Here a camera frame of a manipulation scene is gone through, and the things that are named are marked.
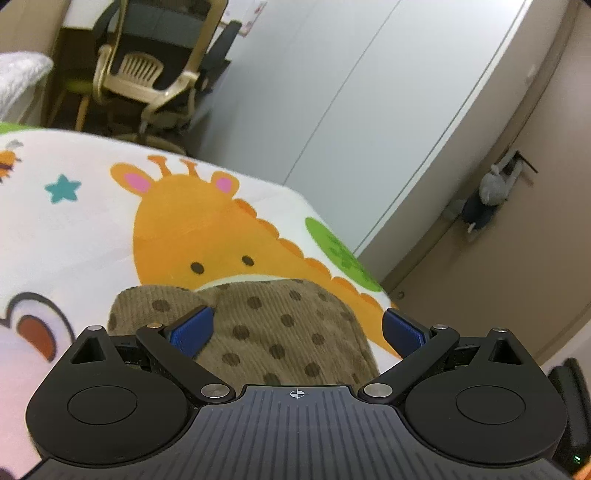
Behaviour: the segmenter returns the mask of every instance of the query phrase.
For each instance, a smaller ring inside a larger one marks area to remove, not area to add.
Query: giraffe horn
[[[190,177],[198,177],[199,175],[197,175],[197,170],[195,170],[195,166],[197,166],[197,164],[195,162],[192,162],[190,160],[187,160],[186,158],[181,158],[181,163],[184,163],[188,170],[189,170],[189,176]]]
[[[156,163],[156,165],[159,166],[160,173],[163,177],[172,175],[171,171],[166,166],[166,157],[163,157],[162,155],[148,155],[148,160]]]

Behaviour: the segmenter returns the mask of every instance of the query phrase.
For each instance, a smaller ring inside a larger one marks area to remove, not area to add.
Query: crosshair symbol
[[[302,390],[294,390],[293,392],[289,392],[288,394],[290,397],[295,398],[296,400],[299,400],[300,398],[302,398],[304,395],[310,395],[309,393],[304,393],[302,392]]]

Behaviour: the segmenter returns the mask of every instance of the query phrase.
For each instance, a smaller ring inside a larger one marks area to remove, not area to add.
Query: cartoon print bedding
[[[381,370],[388,296],[296,192],[112,139],[0,125],[0,479],[39,460],[28,400],[141,284],[302,278],[355,312]]]

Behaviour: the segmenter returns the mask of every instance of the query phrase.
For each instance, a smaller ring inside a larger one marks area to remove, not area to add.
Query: cartoon bee
[[[17,147],[22,147],[22,143],[18,140],[12,140],[7,143],[4,151],[0,151],[0,184],[2,183],[3,178],[10,178],[9,173],[14,168],[14,163],[21,161],[21,159],[17,158],[16,154],[13,152]]]

